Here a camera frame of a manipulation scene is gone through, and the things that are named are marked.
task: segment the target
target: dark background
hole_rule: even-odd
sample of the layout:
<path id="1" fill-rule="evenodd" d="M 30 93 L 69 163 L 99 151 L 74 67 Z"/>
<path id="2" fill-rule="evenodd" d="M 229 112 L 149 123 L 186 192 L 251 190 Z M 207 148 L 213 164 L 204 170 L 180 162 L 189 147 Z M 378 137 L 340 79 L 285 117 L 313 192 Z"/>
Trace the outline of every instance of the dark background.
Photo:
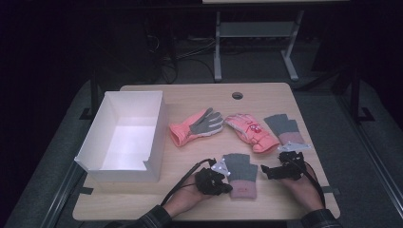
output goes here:
<path id="1" fill-rule="evenodd" d="M 123 59 L 125 53 L 120 47 L 133 45 L 116 35 L 116 23 L 111 21 L 120 24 L 128 15 L 128 19 L 141 24 L 145 18 L 142 14 L 131 17 L 118 13 L 111 19 L 110 15 L 82 14 L 74 10 L 84 3 L 88 1 L 0 2 L 0 225 L 7 221 L 74 95 L 99 70 L 97 66 L 104 64 L 105 58 L 97 56 L 106 53 L 97 44 Z M 403 128 L 399 113 L 403 105 L 403 36 L 398 33 L 403 25 L 402 8 L 394 1 L 354 3 L 359 4 L 336 13 L 307 11 L 298 39 L 322 40 L 315 70 L 332 70 L 344 64 L 356 67 Z M 178 39 L 189 34 L 209 36 L 214 34 L 215 20 L 211 14 L 188 12 L 167 17 L 169 20 L 151 16 L 147 28 L 154 31 L 153 35 L 164 36 L 166 28 L 156 25 L 170 22 Z M 153 65 L 154 58 L 162 54 L 140 59 L 151 59 Z M 127 70 L 114 61 L 109 59 L 109 64 L 115 65 L 116 70 Z M 150 78 L 155 75 L 158 73 L 152 70 Z M 152 80 L 135 79 L 133 83 L 152 83 Z"/>

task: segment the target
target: orange and gray glove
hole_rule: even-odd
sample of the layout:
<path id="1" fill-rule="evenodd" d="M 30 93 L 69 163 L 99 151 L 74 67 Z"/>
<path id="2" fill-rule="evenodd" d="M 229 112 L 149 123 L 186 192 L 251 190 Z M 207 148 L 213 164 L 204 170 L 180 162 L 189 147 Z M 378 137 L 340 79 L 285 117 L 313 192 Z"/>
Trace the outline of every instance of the orange and gray glove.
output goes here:
<path id="1" fill-rule="evenodd" d="M 222 131 L 223 119 L 220 112 L 215 112 L 212 107 L 204 109 L 184 122 L 169 125 L 171 139 L 176 146 L 183 146 L 198 137 L 206 137 Z"/>
<path id="2" fill-rule="evenodd" d="M 252 149 L 256 153 L 271 151 L 279 145 L 278 140 L 249 114 L 231 115 L 225 118 L 225 122 L 236 130 L 241 140 L 252 144 Z"/>

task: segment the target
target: gray carpet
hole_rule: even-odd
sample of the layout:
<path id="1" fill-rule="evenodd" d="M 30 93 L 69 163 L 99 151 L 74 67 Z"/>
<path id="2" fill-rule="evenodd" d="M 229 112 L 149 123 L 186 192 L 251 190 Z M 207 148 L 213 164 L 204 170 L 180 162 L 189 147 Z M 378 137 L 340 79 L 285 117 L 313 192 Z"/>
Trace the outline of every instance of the gray carpet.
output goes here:
<path id="1" fill-rule="evenodd" d="M 300 72 L 300 80 L 292 82 L 277 51 L 253 51 L 238 55 L 222 56 L 223 83 L 285 82 L 291 87 L 303 86 L 319 75 L 310 71 L 317 46 L 296 46 L 293 60 Z M 212 67 L 212 54 L 195 56 Z M 165 68 L 166 74 L 172 72 Z M 114 89 L 119 89 L 119 82 Z M 213 83 L 213 77 L 205 65 L 197 61 L 181 61 L 176 84 Z M 403 134 L 393 119 L 382 107 L 376 93 L 362 84 L 361 106 L 365 105 L 375 117 L 375 122 L 357 126 L 351 122 L 344 107 L 348 92 L 337 97 L 330 92 L 333 79 L 308 92 L 295 92 L 297 104 L 311 134 L 319 158 L 336 195 L 341 210 L 339 221 L 344 227 L 403 227 L 402 217 L 393 206 L 388 192 L 380 180 L 374 163 L 367 153 L 367 146 L 357 132 L 364 131 L 382 161 L 393 175 L 396 184 L 403 189 L 402 173 Z M 71 217 L 78 190 L 85 174 L 77 170 L 76 176 L 67 185 L 72 186 L 66 203 L 58 208 L 60 217 L 49 218 L 48 209 L 66 174 L 74 168 L 73 157 L 77 154 L 90 122 L 79 120 L 83 110 L 90 107 L 89 83 L 83 85 L 71 104 L 59 130 L 33 175 L 27 189 L 15 207 L 6 227 L 104 227 L 106 221 L 76 221 Z M 290 221 L 289 227 L 299 227 L 297 221 Z"/>

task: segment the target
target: white box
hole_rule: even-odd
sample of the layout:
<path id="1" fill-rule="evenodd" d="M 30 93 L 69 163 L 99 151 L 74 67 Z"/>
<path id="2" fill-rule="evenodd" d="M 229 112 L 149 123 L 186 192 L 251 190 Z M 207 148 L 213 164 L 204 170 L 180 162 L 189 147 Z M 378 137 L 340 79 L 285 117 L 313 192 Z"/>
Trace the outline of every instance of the white box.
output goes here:
<path id="1" fill-rule="evenodd" d="M 162 91 L 111 91 L 75 161 L 96 181 L 160 179 L 167 113 Z"/>

